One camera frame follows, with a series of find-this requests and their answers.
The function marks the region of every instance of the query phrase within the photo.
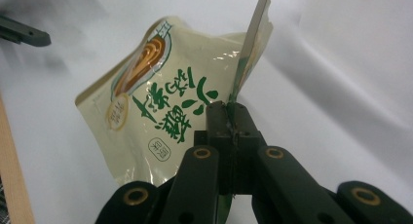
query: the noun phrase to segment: white surface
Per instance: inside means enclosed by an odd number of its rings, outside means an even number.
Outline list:
[[[272,0],[275,25],[246,82],[267,142],[323,186],[361,180],[413,212],[413,0]],[[211,34],[246,31],[256,0],[0,0],[0,14],[51,34],[0,41],[0,91],[37,223],[93,223],[116,190],[74,105],[156,19]],[[238,197],[228,223],[254,223]]]

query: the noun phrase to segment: snack package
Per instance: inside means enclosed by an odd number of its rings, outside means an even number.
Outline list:
[[[265,16],[248,70],[271,31]],[[209,36],[177,17],[160,19],[134,52],[79,94],[76,105],[119,185],[159,186],[175,176],[194,131],[206,128],[206,106],[229,98],[244,37]]]

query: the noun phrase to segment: plastic food bag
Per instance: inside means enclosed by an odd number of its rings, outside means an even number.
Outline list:
[[[265,18],[248,69],[271,30]],[[130,56],[79,94],[76,105],[119,185],[159,186],[175,176],[194,131],[206,128],[206,106],[229,98],[244,37],[213,37],[179,18],[160,19]]]

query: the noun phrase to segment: yellow circular label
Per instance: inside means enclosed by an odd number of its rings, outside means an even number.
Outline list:
[[[126,93],[121,93],[112,100],[106,115],[110,129],[117,131],[124,126],[128,117],[128,98]]]

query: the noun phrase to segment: wooden edge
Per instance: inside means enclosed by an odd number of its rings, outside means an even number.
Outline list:
[[[13,224],[34,223],[34,216],[28,199],[24,178],[21,173],[18,154],[0,94],[0,176],[4,194]]]

